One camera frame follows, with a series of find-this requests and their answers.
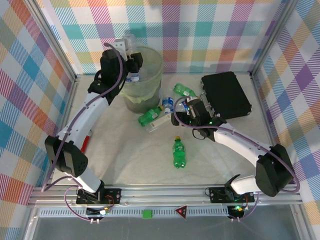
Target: green block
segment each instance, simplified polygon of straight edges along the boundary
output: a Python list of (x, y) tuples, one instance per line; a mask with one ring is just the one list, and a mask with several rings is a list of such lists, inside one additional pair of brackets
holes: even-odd
[(142, 218), (143, 219), (151, 219), (152, 218), (152, 210), (143, 210)]

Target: trash bin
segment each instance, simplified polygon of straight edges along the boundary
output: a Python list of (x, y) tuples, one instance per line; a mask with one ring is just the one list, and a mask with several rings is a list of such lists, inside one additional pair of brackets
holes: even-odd
[(146, 113), (158, 107), (164, 61), (159, 52), (148, 46), (137, 46), (143, 57), (139, 81), (126, 82), (120, 95), (129, 110)]

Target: checkered fabric wall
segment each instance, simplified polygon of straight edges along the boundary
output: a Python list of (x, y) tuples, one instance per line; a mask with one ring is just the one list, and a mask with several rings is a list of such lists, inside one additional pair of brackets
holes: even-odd
[(294, 163), (320, 239), (320, 0), (299, 1), (257, 84), (272, 134)]
[(17, 238), (71, 80), (23, 0), (0, 1), (0, 240)]
[(123, 34), (163, 54), (165, 73), (248, 72), (286, 0), (38, 0), (75, 71), (100, 69)]

